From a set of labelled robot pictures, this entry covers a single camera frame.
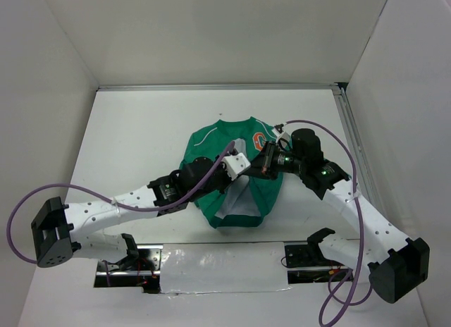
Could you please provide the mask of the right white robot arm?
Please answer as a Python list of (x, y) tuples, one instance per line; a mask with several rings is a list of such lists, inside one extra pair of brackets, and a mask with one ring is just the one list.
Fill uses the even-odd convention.
[(411, 239), (360, 195), (355, 179), (325, 159), (313, 130), (295, 130), (286, 148), (277, 142), (266, 143), (245, 173), (267, 180), (281, 173), (298, 176), (358, 232), (358, 242), (346, 240), (330, 228), (310, 235), (307, 256), (313, 264), (331, 260), (360, 272), (376, 294), (391, 304), (427, 280), (428, 244), (421, 238)]

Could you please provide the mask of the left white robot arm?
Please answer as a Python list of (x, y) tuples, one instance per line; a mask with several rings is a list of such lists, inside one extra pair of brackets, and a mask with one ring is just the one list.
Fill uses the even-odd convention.
[(170, 175), (107, 201), (64, 204), (59, 197), (48, 199), (31, 223), (37, 265), (50, 268), (77, 257), (133, 269), (139, 261), (133, 236), (105, 235), (104, 229), (183, 211), (210, 192), (225, 191), (249, 167), (243, 154), (217, 161), (199, 157)]

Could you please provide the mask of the green jacket with white lettering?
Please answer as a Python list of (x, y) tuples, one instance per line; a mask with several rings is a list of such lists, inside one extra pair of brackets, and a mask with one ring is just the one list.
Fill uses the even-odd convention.
[[(244, 121), (219, 120), (191, 134), (180, 165), (204, 156), (216, 160), (225, 147), (234, 142), (234, 148), (253, 160), (267, 142), (276, 140), (273, 127), (253, 117)], [(224, 192), (214, 191), (194, 202), (212, 228), (260, 226), (274, 207), (283, 175), (275, 180), (240, 176)]]

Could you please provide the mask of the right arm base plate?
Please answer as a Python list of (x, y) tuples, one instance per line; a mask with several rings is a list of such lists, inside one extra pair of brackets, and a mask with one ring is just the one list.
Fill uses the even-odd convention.
[(287, 269), (288, 283), (327, 283), (332, 276), (337, 282), (344, 278), (348, 268), (337, 261), (325, 259), (319, 249), (308, 244), (285, 245), (282, 266)]

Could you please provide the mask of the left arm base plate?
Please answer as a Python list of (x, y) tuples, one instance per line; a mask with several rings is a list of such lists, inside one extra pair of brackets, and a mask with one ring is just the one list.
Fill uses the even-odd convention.
[(94, 288), (139, 288), (143, 293), (159, 294), (163, 245), (138, 245), (139, 256), (131, 266), (99, 261)]

